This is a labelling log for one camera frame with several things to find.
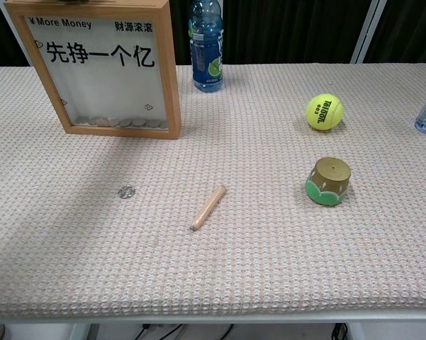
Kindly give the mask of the blue drink bottle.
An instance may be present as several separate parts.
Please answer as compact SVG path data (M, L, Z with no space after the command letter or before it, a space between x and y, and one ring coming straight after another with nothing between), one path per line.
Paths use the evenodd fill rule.
M223 84L223 20L218 0L192 0L188 32L194 86L212 93Z

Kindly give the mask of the dark curtain panel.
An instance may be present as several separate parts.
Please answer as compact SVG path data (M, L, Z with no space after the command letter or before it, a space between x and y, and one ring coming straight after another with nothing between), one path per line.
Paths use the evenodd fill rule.
M371 0L224 0L224 63L348 63Z
M387 0L366 63L426 63L426 0Z

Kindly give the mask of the short wooden pencil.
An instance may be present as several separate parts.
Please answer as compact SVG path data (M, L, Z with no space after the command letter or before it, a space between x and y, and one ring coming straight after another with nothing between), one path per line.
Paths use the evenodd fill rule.
M219 186L210 194L206 202L202 205L201 209L194 215L190 230L197 231L201 228L208 216L213 211L216 204L225 195L226 191L226 187Z

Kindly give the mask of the yellow tennis ball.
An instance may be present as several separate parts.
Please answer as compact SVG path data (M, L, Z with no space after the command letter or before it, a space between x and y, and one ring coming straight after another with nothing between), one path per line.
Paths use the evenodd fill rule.
M322 93L311 98L306 108L308 125L319 131L333 129L340 123L343 115L342 101L330 93Z

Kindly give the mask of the pink woven tablecloth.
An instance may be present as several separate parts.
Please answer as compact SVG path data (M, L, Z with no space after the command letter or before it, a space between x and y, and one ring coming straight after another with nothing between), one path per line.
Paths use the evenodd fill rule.
M35 70L0 67L0 319L426 315L426 64L177 75L181 137L150 140L68 135ZM344 106L327 131L321 93ZM336 206L306 194L323 157L351 169Z

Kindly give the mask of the gold green upturned cup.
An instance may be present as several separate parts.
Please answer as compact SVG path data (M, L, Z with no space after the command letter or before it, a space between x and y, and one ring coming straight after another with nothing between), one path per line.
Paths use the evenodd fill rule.
M347 194L350 176L351 169L344 161L323 157L317 160L306 179L306 194L318 204L339 205Z

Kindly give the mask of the white screen frame pole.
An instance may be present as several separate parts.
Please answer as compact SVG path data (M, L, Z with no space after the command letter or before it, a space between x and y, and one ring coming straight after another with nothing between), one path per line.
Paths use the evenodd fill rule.
M388 0L371 0L350 60L351 64L361 64L364 62L387 1Z
M19 45L19 48L20 48L21 52L25 56L27 64L30 67L32 67L33 63L31 61L31 58L29 57L29 54L28 54L28 52L27 52L27 50L26 50L26 48L25 48L25 46L24 46L24 44L23 44L23 42L22 42L22 40L21 40L21 38L20 38L20 36L19 36L19 34L17 32L17 30L16 30L16 27L13 24L13 21L11 20L11 17L9 15L8 11L6 10L6 7L4 6L5 2L6 2L6 0L0 0L0 9L1 9L1 12L3 13L4 18L6 19L6 22L7 22L8 26L9 26L9 28L11 29L11 31L13 33L13 36L15 37L15 39L16 39L18 45Z

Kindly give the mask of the wooden frame money box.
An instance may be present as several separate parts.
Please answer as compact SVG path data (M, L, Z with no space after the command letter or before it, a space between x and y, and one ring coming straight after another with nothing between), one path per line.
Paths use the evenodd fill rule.
M66 132L179 136L169 0L6 0L5 7ZM75 125L79 116L89 122Z

